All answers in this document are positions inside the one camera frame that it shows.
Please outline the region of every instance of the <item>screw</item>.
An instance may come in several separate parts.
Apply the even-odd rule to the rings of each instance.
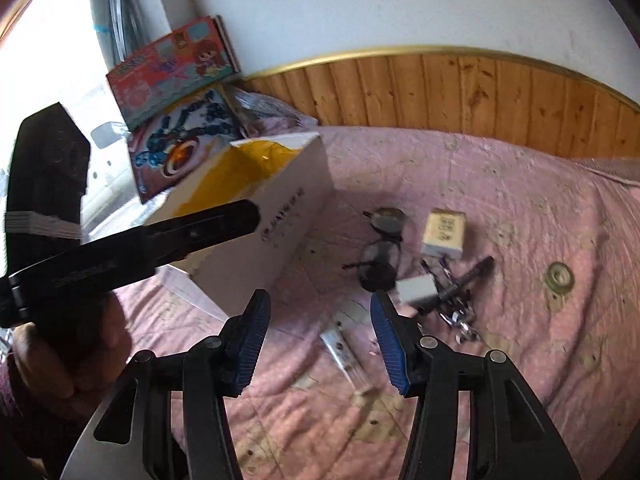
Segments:
[[[203,345],[204,348],[213,350],[214,348],[218,348],[220,345],[222,345],[222,339],[220,339],[217,335],[212,335],[204,340]]]
[[[433,349],[433,348],[436,348],[436,346],[438,346],[438,340],[428,335],[420,339],[420,346],[422,348]]]
[[[154,356],[154,353],[151,350],[141,350],[137,352],[133,357],[138,363],[146,363]]]
[[[507,354],[501,352],[500,350],[493,350],[489,354],[489,359],[491,359],[491,361],[493,361],[494,363],[501,364],[507,360]]]

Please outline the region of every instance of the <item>black clamp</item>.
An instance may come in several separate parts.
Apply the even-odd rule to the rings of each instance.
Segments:
[[[62,480],[241,480],[223,397],[249,385],[271,315],[256,290],[242,316],[189,351],[137,352],[82,432]],[[182,391],[186,455],[172,439],[171,392]]]
[[[572,480],[578,470],[558,430],[504,352],[453,351],[423,336],[387,294],[371,298],[373,323],[391,383],[418,397],[401,480],[445,480],[456,448],[458,393],[471,393],[467,480]]]
[[[72,248],[0,278],[0,326],[35,322],[69,363],[95,345],[106,294],[150,278],[188,254],[251,234],[260,222],[249,200],[223,204]]]

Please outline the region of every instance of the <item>pink bedspread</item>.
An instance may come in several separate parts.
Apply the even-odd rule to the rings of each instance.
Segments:
[[[640,419],[640,203],[621,184],[575,164],[502,142],[392,128],[320,128],[336,193],[272,290],[273,315],[252,384],[226,401],[245,478],[395,479],[415,403],[390,385],[370,341],[369,294],[353,271],[376,235],[362,211],[399,206],[402,275],[418,274],[420,235],[434,207],[466,212],[462,272],[496,261],[475,286],[486,344],[505,350],[547,407],[584,480],[596,479]],[[542,282],[567,263],[575,288],[562,300]],[[153,278],[118,292],[135,350],[183,351],[221,323]],[[326,316],[375,386],[352,388],[319,339]],[[436,317],[426,327],[457,345]],[[174,409],[180,410],[179,397]],[[460,415],[458,451],[468,418]],[[454,478],[463,478],[456,461]]]

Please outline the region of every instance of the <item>book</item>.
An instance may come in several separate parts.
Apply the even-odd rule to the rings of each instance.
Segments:
[[[231,42],[229,41],[229,36],[226,33],[225,23],[222,21],[222,16],[217,14],[213,17],[213,22],[216,24],[216,28],[222,38],[222,42],[225,45],[226,53],[229,56],[229,61],[231,62],[231,66],[234,68],[236,73],[240,72],[240,64],[238,63],[238,58],[236,57],[236,53],[231,47]]]
[[[232,140],[240,125],[214,83],[165,108],[127,139],[142,203],[174,186]]]
[[[144,46],[111,70],[107,81],[129,130],[197,89],[235,73],[228,45],[219,26],[207,16]]]

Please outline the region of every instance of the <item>roll of tape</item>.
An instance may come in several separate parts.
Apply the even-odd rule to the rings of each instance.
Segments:
[[[552,292],[564,296],[574,288],[574,273],[568,265],[562,262],[553,262],[546,268],[545,285]]]

